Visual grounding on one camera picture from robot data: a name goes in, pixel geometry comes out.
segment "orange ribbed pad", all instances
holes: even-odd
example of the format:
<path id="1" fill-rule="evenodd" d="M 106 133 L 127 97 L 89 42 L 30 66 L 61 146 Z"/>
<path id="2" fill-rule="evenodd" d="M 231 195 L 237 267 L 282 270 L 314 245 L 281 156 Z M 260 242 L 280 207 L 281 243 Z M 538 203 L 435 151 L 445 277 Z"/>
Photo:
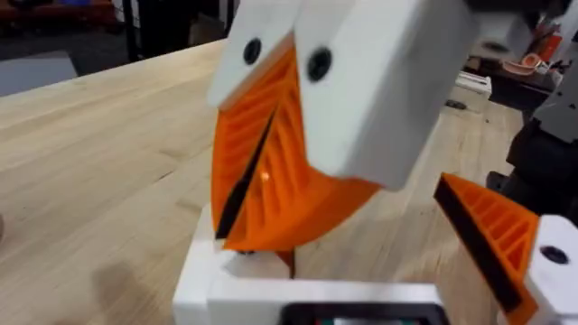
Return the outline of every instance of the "orange ribbed pad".
<path id="1" fill-rule="evenodd" d="M 272 116 L 227 249 L 290 251 L 339 225 L 379 188 L 332 178 L 309 166 L 297 73 L 291 49 L 233 107 L 219 113 L 211 179 L 215 228 Z"/>
<path id="2" fill-rule="evenodd" d="M 524 285 L 524 277 L 536 236 L 538 216 L 493 190 L 457 176 L 445 173 L 441 182 L 452 190 L 517 289 L 521 303 L 513 311 L 505 312 L 509 324 L 526 324 L 537 308 Z M 455 222 L 453 225 L 460 232 Z M 464 245 L 468 246 L 469 234 L 459 235 Z"/>

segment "wooden table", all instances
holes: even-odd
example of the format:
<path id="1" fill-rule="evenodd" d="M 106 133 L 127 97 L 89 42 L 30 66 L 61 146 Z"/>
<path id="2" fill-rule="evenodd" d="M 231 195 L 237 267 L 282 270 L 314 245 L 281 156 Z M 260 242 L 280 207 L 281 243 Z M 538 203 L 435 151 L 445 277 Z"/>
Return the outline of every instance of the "wooden table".
<path id="1" fill-rule="evenodd" d="M 222 43 L 0 98 L 0 322 L 170 324 L 209 201 Z M 300 277 L 436 282 L 454 324 L 494 304 L 432 195 L 442 171 L 508 172 L 514 110 L 445 108 L 406 188 L 298 251 Z"/>

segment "small screen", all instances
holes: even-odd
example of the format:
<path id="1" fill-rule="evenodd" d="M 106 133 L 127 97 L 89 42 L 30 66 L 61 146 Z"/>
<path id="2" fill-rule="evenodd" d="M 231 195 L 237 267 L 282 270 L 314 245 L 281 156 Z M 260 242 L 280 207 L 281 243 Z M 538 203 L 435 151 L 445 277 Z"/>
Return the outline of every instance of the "small screen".
<path id="1" fill-rule="evenodd" d="M 414 320 L 335 319 L 318 320 L 316 325 L 419 325 L 419 322 Z"/>

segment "orange gripper pad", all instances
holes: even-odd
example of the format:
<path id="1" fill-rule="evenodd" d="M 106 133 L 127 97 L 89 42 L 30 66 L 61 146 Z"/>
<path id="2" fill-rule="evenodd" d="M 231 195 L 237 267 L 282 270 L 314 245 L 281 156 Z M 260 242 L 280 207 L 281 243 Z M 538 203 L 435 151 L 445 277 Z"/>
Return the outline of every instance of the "orange gripper pad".
<path id="1" fill-rule="evenodd" d="M 339 225 L 379 189 L 309 166 L 295 54 L 288 51 L 235 105 L 219 112 L 211 175 L 215 228 L 270 120 L 227 249 L 291 251 Z"/>
<path id="2" fill-rule="evenodd" d="M 456 230 L 509 324 L 526 324 L 537 305 L 524 285 L 538 216 L 471 181 L 444 173 L 435 199 Z"/>

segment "black screw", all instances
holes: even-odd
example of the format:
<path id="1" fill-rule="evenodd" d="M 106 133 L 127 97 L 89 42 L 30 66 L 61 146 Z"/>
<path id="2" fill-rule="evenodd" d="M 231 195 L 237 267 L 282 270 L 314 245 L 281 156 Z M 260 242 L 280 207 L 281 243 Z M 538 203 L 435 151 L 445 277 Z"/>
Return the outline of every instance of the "black screw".
<path id="1" fill-rule="evenodd" d="M 504 45 L 497 42 L 484 42 L 482 45 L 486 50 L 494 51 L 496 53 L 508 53 L 509 50 Z"/>
<path id="2" fill-rule="evenodd" d="M 331 67 L 331 51 L 328 48 L 317 49 L 307 63 L 307 75 L 311 82 L 317 82 L 329 72 Z"/>
<path id="3" fill-rule="evenodd" d="M 550 261 L 560 264 L 560 265 L 567 265 L 570 263 L 568 256 L 566 253 L 558 247 L 554 246 L 541 246 L 540 253 L 542 253 L 545 258 L 549 259 Z"/>
<path id="4" fill-rule="evenodd" d="M 254 38 L 245 46 L 243 59 L 246 64 L 251 65 L 259 58 L 259 54 L 261 54 L 261 40 Z"/>

